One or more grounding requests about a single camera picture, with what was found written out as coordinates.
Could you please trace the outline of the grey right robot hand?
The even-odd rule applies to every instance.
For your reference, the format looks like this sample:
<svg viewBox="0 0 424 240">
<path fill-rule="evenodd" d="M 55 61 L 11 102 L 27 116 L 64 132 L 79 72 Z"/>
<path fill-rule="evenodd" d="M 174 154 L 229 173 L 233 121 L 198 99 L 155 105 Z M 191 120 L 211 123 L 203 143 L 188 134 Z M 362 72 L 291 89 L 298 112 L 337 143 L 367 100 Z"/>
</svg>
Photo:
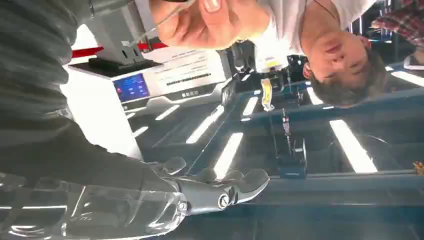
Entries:
<svg viewBox="0 0 424 240">
<path fill-rule="evenodd" d="M 218 212 L 255 198 L 268 185 L 262 169 L 238 171 L 222 180 L 205 169 L 177 177 L 163 164 L 144 163 L 90 143 L 80 127 L 66 117 L 53 119 L 0 119 L 0 171 L 15 186 L 34 189 L 46 180 L 96 186 L 135 193 L 180 193 L 188 213 Z"/>
</svg>

